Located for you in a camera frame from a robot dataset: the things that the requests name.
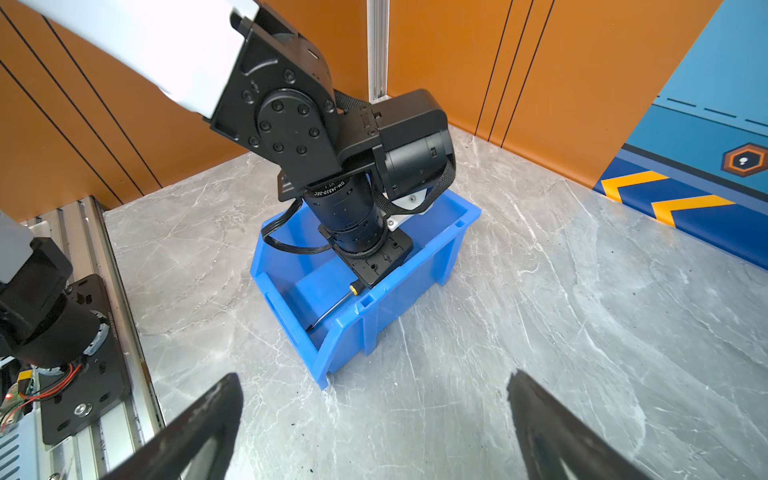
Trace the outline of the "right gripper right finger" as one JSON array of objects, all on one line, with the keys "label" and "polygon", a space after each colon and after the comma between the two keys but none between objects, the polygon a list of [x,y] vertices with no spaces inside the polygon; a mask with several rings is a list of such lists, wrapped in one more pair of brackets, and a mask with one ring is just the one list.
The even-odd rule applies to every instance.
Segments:
[{"label": "right gripper right finger", "polygon": [[508,402],[530,479],[646,479],[523,370],[511,374]]}]

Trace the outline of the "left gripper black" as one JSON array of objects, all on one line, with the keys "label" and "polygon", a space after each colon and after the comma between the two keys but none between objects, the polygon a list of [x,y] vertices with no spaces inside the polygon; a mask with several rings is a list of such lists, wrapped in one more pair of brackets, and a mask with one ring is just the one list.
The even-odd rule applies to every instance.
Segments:
[{"label": "left gripper black", "polygon": [[358,280],[368,288],[375,287],[392,271],[402,266],[414,248],[412,238],[398,228],[394,232],[386,233],[380,246],[373,248],[364,256],[355,257],[344,252],[332,239],[331,232],[324,226],[319,226],[318,232]]}]

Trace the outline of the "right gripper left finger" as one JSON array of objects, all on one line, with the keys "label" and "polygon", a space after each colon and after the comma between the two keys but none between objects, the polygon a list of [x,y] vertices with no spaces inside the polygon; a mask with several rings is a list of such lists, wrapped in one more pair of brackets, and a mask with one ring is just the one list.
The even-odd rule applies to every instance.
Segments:
[{"label": "right gripper left finger", "polygon": [[234,372],[190,405],[106,479],[223,479],[233,457],[244,405]]}]

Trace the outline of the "black handle screwdriver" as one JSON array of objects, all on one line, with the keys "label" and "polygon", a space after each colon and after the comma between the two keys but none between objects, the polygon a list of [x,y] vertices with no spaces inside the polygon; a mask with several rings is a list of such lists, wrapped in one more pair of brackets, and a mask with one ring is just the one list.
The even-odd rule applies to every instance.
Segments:
[{"label": "black handle screwdriver", "polygon": [[329,317],[339,306],[341,306],[347,299],[353,296],[358,296],[365,289],[365,284],[361,280],[356,280],[349,285],[348,292],[345,293],[338,301],[336,301],[331,307],[329,307],[317,320],[309,325],[305,331],[307,333],[312,332],[323,320]]}]

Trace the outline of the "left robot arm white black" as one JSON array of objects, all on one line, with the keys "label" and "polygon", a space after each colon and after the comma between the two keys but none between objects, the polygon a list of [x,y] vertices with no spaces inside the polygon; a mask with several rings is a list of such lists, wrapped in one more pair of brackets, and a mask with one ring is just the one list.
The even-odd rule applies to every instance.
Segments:
[{"label": "left robot arm white black", "polygon": [[453,183],[445,112],[426,90],[377,104],[333,86],[319,49],[270,6],[228,1],[34,1],[31,8],[149,80],[279,169],[291,213],[373,287],[411,238],[391,217],[428,210]]}]

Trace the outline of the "blue plastic bin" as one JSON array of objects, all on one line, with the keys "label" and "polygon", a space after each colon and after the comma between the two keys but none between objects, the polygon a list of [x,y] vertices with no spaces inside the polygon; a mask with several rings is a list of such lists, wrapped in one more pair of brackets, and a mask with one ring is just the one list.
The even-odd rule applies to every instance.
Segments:
[{"label": "blue plastic bin", "polygon": [[407,220],[414,244],[406,262],[347,299],[312,332],[305,329],[348,292],[355,276],[333,252],[293,255],[259,242],[250,273],[267,305],[320,389],[357,353],[370,354],[377,336],[429,288],[450,278],[467,230],[480,207],[447,191],[431,209]]}]

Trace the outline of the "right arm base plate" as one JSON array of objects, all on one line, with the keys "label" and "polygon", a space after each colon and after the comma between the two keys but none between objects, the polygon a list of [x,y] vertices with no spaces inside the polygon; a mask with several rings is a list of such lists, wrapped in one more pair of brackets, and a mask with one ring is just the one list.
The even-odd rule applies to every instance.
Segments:
[{"label": "right arm base plate", "polygon": [[104,280],[97,274],[78,280],[68,297],[86,307],[106,328],[104,342],[80,363],[75,380],[52,399],[39,403],[42,439],[54,446],[96,423],[131,393],[121,344]]}]

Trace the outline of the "left aluminium corner post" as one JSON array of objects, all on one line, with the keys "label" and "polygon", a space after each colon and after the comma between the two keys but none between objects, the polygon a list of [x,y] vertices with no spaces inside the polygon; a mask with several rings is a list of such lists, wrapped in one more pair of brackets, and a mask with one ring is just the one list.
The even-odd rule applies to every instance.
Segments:
[{"label": "left aluminium corner post", "polygon": [[367,0],[368,97],[371,103],[388,95],[390,1]]}]

